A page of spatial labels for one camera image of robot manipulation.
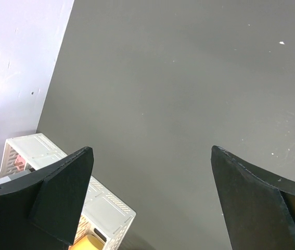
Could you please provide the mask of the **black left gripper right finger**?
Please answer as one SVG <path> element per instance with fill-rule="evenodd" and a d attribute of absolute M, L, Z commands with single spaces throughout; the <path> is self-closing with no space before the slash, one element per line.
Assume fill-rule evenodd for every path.
<path fill-rule="evenodd" d="M 214 145 L 211 166 L 232 249 L 295 249 L 295 182 Z"/>

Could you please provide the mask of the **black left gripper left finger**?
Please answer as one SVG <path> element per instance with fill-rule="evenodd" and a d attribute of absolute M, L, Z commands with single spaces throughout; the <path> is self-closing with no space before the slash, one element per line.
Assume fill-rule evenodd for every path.
<path fill-rule="evenodd" d="M 94 164 L 83 147 L 47 167 L 0 184 L 0 249 L 68 249 Z"/>

